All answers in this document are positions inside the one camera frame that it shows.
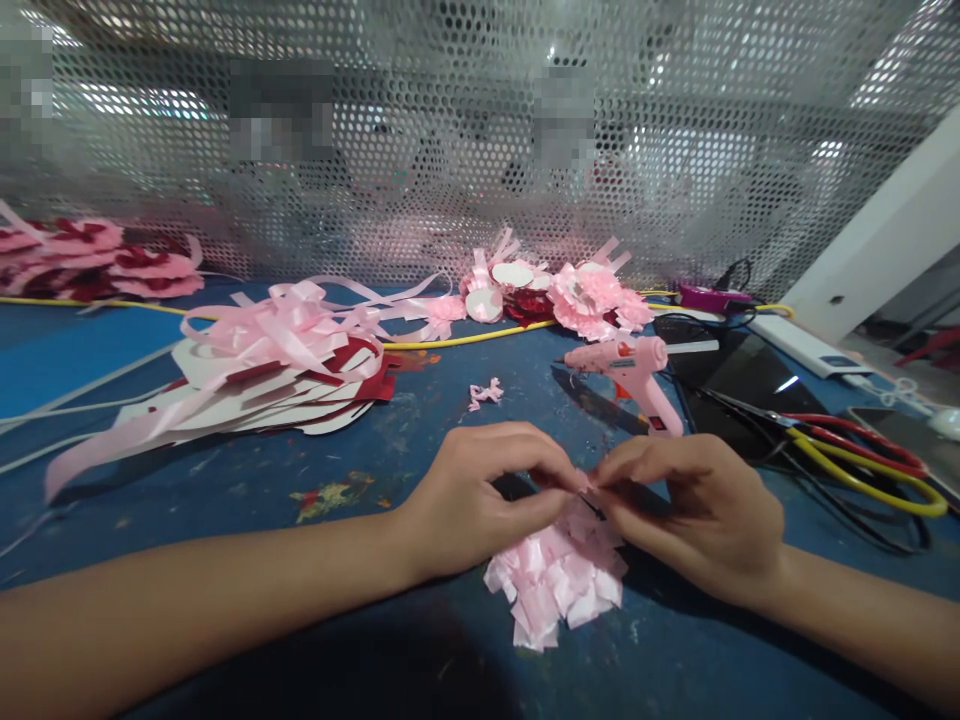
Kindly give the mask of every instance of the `yellow cable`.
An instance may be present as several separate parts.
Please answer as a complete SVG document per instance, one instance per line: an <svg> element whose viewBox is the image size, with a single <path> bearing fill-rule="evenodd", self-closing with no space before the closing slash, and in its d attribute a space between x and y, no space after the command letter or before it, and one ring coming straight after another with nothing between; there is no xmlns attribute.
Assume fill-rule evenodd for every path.
<svg viewBox="0 0 960 720"><path fill-rule="evenodd" d="M435 340L429 343L384 343L384 350L430 350L435 348L442 347L454 347L456 345L469 345L470 343L482 342L483 340L493 340L498 337L506 337L507 335L517 335L522 332L527 332L528 330L539 330L542 327L550 327L551 325L556 325L556 320L547 320L542 323L532 323L527 325L527 327L515 327L507 328L506 330L497 330L492 333L484 333L483 335L470 335L465 338L455 338L453 340Z"/></svg>
<svg viewBox="0 0 960 720"><path fill-rule="evenodd" d="M101 307L138 307L146 310L166 312L172 315L186 315L188 312L190 312L189 310L178 310L176 308L164 307L163 305L151 305L150 303L139 303L131 300L109 300L102 303L84 303L79 302L78 300L33 300L31 298L0 297L0 303L10 303L13 305L48 305L53 307L89 307L90 305L96 304ZM684 310L691 309L680 307L678 305L658 305L656 303L649 303L649 307L652 307L655 310L673 310L675 312L683 312ZM787 312L787 317L793 317L793 310L786 305L760 305L757 310L784 310ZM217 318L202 317L200 319L216 321ZM556 325L556 322L554 320L547 320L546 322L533 323L525 328L507 328L506 330L497 330L495 332L483 333L482 335L470 335L469 337L456 338L454 340L436 340L434 342L427 343L384 343L383 347L385 350L435 350L438 348L455 347L457 345L469 345L470 343L493 340L494 338L506 337L508 335L517 335L522 332L527 332L528 330L539 330L540 328L549 327L550 325Z"/></svg>
<svg viewBox="0 0 960 720"><path fill-rule="evenodd" d="M757 305L757 312L761 312L763 310L782 310L784 314L791 320L793 320L796 315L796 313L793 312L793 308L789 305Z"/></svg>

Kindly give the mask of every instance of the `pink glue gun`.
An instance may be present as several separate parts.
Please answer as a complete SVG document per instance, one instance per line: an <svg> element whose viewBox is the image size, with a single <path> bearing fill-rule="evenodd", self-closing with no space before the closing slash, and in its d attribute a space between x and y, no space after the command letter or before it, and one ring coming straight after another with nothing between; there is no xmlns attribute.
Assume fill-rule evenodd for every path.
<svg viewBox="0 0 960 720"><path fill-rule="evenodd" d="M587 345L568 352L563 362L577 372L603 373L626 390L646 416L650 435L683 435L683 421L653 377L667 366L667 344L661 338L639 337L633 347L622 340Z"/></svg>

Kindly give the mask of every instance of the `metal mesh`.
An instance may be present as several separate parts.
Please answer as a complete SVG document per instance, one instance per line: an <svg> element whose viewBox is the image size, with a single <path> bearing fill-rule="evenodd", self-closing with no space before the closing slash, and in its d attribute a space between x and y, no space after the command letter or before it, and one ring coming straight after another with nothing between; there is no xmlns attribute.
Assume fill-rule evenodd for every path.
<svg viewBox="0 0 960 720"><path fill-rule="evenodd" d="M2 12L0 194L270 280L458 275L508 222L553 262L615 234L638 286L749 257L776 298L960 99L950 0Z"/></svg>

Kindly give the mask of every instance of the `white paper disc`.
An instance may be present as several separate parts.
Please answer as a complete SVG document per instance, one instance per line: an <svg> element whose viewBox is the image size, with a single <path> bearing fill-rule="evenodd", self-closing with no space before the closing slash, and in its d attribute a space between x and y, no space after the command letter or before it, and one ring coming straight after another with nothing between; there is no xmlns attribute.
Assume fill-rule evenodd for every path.
<svg viewBox="0 0 960 720"><path fill-rule="evenodd" d="M503 317L503 295L493 288L481 288L467 295L467 315L477 322L497 322Z"/></svg>
<svg viewBox="0 0 960 720"><path fill-rule="evenodd" d="M517 263L498 263L493 266L493 279L501 285L526 287L533 280L533 270Z"/></svg>

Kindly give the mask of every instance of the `black phone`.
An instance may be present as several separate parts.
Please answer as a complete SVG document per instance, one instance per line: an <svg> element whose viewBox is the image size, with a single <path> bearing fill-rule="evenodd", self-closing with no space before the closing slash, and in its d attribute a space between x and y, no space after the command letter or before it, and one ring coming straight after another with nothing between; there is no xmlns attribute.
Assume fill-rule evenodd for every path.
<svg viewBox="0 0 960 720"><path fill-rule="evenodd" d="M960 444L937 435L923 420L889 408L848 408L845 414L923 460L930 484L960 513Z"/></svg>

